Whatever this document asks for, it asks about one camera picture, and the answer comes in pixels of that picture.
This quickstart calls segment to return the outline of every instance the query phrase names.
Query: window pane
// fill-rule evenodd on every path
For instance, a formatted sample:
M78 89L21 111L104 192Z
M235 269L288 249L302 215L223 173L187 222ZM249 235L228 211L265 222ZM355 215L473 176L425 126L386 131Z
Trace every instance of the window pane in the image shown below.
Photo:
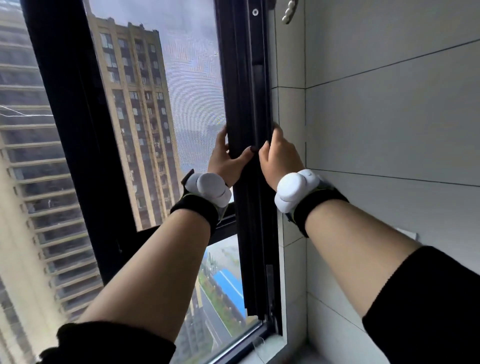
M233 235L207 247L170 363L204 363L257 322L245 310Z
M103 284L20 4L0 15L0 363L31 364Z
M190 169L206 171L225 124L214 3L89 0L85 8L136 227L147 229L169 215Z

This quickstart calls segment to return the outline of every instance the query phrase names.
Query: person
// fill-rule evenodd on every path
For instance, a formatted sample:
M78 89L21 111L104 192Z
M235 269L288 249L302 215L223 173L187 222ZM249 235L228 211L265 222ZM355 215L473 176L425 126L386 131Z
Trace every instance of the person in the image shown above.
M208 172L231 187L255 149L247 148L231 159L226 134L224 128L217 136ZM279 127L258 155L274 190L285 176L305 170ZM337 192L320 200L309 194L292 218L330 266L363 318L366 332L389 361L477 361L480 277L353 206ZM40 355L44 364L170 361L213 230L208 208L192 207L212 204L194 197L202 202L173 208L79 321L59 329L58 347ZM305 207L304 201L313 200ZM300 208L304 217L297 212Z

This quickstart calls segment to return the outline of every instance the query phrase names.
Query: blue roof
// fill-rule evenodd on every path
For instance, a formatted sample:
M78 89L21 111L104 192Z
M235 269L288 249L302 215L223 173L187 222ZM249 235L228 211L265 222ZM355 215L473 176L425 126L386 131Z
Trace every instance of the blue roof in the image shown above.
M241 281L231 274L228 269L222 269L213 276L213 279L218 283L223 293L233 302L242 317L246 317Z

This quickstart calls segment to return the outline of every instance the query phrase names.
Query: wrist strap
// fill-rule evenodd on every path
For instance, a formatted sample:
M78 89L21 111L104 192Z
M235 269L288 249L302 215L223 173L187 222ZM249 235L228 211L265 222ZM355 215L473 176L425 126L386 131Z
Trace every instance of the wrist strap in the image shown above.
M202 215L210 224L210 236L213 235L218 224L218 211L210 201L205 200L203 197L187 193L171 208L170 214L181 208L186 208L187 210L195 211Z
M349 202L336 188L316 189L306 195L297 205L293 214L287 214L287 217L298 226L303 236L308 238L308 234L305 230L305 222L307 221L308 215L314 208L328 200L342 200Z

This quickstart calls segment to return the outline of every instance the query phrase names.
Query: sky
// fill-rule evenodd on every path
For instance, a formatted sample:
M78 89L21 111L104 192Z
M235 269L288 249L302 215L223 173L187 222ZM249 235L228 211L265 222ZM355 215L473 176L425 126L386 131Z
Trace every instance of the sky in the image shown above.
M213 0L90 0L95 16L158 30L180 169L205 172L225 123Z

